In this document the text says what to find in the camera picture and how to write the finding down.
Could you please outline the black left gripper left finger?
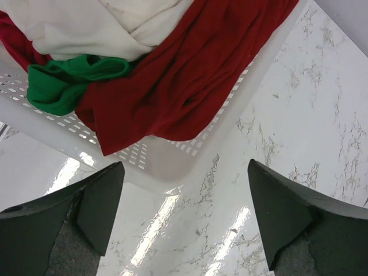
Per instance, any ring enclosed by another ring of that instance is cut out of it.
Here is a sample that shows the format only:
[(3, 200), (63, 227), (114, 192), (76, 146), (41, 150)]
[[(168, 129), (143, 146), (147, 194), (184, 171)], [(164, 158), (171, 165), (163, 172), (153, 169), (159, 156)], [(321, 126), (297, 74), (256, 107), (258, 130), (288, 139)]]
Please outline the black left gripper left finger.
[(113, 163), (1, 212), (1, 275), (96, 275), (120, 203), (125, 169)]

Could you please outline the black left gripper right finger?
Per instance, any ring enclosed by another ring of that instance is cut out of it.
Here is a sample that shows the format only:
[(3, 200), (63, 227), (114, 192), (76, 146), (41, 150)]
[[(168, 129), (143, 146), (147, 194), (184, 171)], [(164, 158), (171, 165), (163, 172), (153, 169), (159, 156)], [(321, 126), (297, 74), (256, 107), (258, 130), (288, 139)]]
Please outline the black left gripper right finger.
[(367, 275), (367, 209), (294, 182), (256, 160), (248, 178), (275, 275)]

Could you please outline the white t shirt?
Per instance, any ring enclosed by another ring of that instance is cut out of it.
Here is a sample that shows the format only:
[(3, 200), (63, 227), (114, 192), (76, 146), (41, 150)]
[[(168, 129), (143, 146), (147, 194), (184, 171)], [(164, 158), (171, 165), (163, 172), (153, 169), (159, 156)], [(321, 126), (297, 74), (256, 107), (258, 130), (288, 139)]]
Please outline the white t shirt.
[(55, 60), (89, 54), (129, 62), (175, 29), (191, 1), (1, 1), (34, 49)]

